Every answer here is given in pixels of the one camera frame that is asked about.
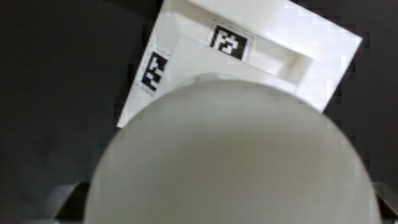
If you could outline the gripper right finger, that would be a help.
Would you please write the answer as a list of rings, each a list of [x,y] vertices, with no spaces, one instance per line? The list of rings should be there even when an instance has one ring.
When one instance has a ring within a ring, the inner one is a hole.
[[[375,183],[374,188],[379,200],[382,224],[398,224],[398,193],[386,183]]]

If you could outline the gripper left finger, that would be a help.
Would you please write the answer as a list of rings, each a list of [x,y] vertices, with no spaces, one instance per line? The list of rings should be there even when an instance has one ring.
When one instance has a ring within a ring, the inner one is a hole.
[[[61,222],[84,222],[89,187],[88,182],[77,182],[56,188],[52,218]]]

